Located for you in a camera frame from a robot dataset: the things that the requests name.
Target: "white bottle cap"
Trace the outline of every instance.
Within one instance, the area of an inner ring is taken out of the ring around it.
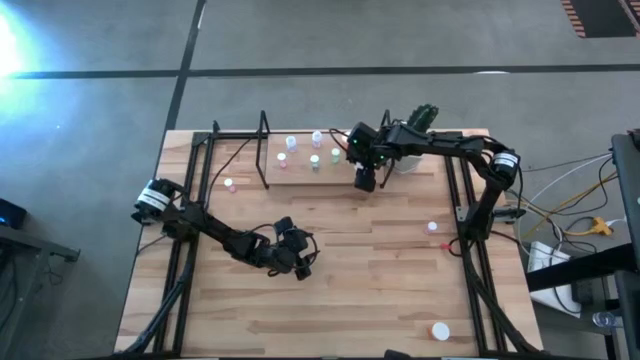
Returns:
[[[445,341],[449,339],[449,327],[445,323],[437,322],[431,327],[431,335],[436,340]]]

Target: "wooden platform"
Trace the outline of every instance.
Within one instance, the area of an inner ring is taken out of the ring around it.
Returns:
[[[167,134],[158,176],[184,181],[191,135]],[[212,173],[240,143],[216,143]],[[477,355],[461,261],[439,248],[456,236],[441,157],[425,156],[417,172],[394,174],[372,194],[352,186],[272,185],[266,191],[254,167],[256,146],[247,145],[223,172],[210,211],[239,229],[290,215],[315,233],[322,252],[305,281],[293,274],[268,278],[266,270],[232,260],[216,241],[201,236],[183,356],[382,357],[387,349],[412,356]],[[237,193],[226,191],[226,177],[234,179]],[[483,182],[475,173],[474,180],[479,196]],[[423,233],[428,221],[439,224],[437,233]],[[495,229],[512,233],[507,226]],[[141,245],[159,230],[146,229]],[[170,247],[170,241],[160,242],[137,258],[116,350],[130,345],[157,310]],[[541,348],[516,245],[492,236],[487,247],[501,306]],[[493,344],[486,312],[484,318]],[[427,337],[436,321],[451,328],[449,341]]]
[[[287,136],[295,136],[297,151],[288,152],[285,139]],[[342,142],[341,135],[335,135],[336,140],[346,147],[346,142]],[[311,132],[272,134],[269,136],[267,147],[267,161],[265,177],[267,183],[271,185],[352,185],[356,170],[353,164],[345,160],[346,154],[340,150],[340,161],[337,164],[331,163],[331,150],[339,148],[328,132],[323,132],[322,146],[315,149],[311,146]],[[287,155],[287,167],[281,168],[278,161],[278,153]],[[311,169],[311,155],[320,157],[320,167],[318,171]],[[377,172],[376,178],[384,178],[383,170]]]

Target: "wooden table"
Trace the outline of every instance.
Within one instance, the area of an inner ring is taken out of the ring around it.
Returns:
[[[167,133],[158,177],[184,181],[192,134]],[[216,142],[212,174],[241,142]],[[442,157],[424,156],[416,172],[392,175],[384,190],[372,194],[349,185],[272,185],[265,190],[255,169],[256,147],[255,141],[249,143],[216,182],[211,213],[238,229],[289,215],[315,233],[320,256],[311,277],[302,282],[293,273],[268,278],[266,270],[232,260],[218,242],[202,235],[183,356],[381,357],[387,349],[412,356],[477,355],[461,260],[439,247],[456,237]],[[233,178],[235,194],[222,184],[226,177]],[[483,181],[475,173],[472,177],[479,197]],[[195,179],[197,189],[199,174]],[[435,234],[423,233],[428,221],[438,223]],[[512,234],[509,226],[494,228]],[[145,229],[140,245],[157,238],[159,230]],[[273,237],[266,229],[263,234]],[[156,312],[170,247],[170,241],[160,242],[138,256],[116,350],[131,344]],[[492,236],[487,248],[500,305],[527,340],[541,348],[516,244]],[[483,318],[490,348],[495,348],[484,308]],[[428,338],[427,328],[436,321],[449,325],[449,341]]]

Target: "yellow cable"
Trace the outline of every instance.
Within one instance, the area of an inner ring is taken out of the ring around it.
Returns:
[[[616,172],[612,172],[609,176],[607,176],[606,178],[604,178],[604,180],[602,181],[603,184],[606,184],[607,182],[611,181],[612,178],[615,176]],[[545,221],[547,221],[547,219],[553,215],[552,213],[557,211],[558,209],[561,209],[563,206],[569,204],[570,202],[580,198],[581,196],[587,194],[590,191],[595,190],[597,187],[600,186],[600,182],[597,182],[595,184],[593,184],[591,187],[589,187],[587,190],[581,192],[580,194],[574,195],[571,198],[569,198],[568,200],[563,201],[560,205],[556,206],[554,209],[551,210],[550,213],[546,214],[543,216],[542,220],[540,220],[540,222],[538,222],[534,227],[532,227],[531,229],[529,229],[529,231],[527,231],[523,236],[522,239],[526,239],[529,236],[533,235],[534,231],[536,231],[536,229],[538,229],[540,227],[540,225],[544,224]]]

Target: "concrete floor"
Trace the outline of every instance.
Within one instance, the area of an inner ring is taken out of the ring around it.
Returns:
[[[0,1],[0,12],[18,37],[21,71],[178,69],[195,4],[12,0]],[[192,68],[639,62],[636,39],[576,37],[559,0],[210,0]],[[54,264],[64,283],[45,282],[16,358],[113,348],[140,233],[129,214],[153,175],[174,86],[171,78],[0,82],[0,152],[9,154],[0,159],[0,197],[29,210],[29,231],[82,249],[77,264]],[[611,135],[638,127],[639,93],[640,74],[623,72],[197,78],[176,128],[208,129],[217,119],[254,129],[263,109],[272,128],[350,128],[430,102],[441,108],[435,127],[489,128],[526,169],[606,152]],[[567,170],[527,174],[525,195]],[[596,181],[597,166],[586,168],[539,205]],[[608,189],[609,205],[596,214],[620,218],[617,184]],[[596,193],[583,206],[601,201]],[[625,225],[614,227],[612,238],[588,241],[599,249],[628,242]],[[535,239],[552,243],[547,230]],[[541,330],[553,353],[604,356],[601,337]]]

